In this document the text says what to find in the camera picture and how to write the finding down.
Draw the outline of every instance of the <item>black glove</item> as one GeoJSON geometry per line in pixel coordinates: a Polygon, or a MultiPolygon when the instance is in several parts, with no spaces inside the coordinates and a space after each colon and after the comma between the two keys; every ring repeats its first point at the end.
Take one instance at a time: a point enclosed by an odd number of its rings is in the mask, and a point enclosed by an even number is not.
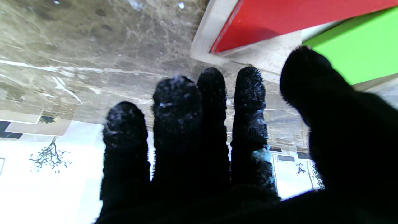
{"type": "Polygon", "coordinates": [[[216,68],[206,69],[197,85],[184,76],[160,81],[153,100],[156,156],[151,182],[144,115],[129,102],[108,113],[101,216],[173,201],[163,209],[166,213],[238,185],[255,186],[266,200],[280,200],[263,119],[265,88],[256,68],[243,68],[237,76],[231,165],[225,81],[216,68]]]}

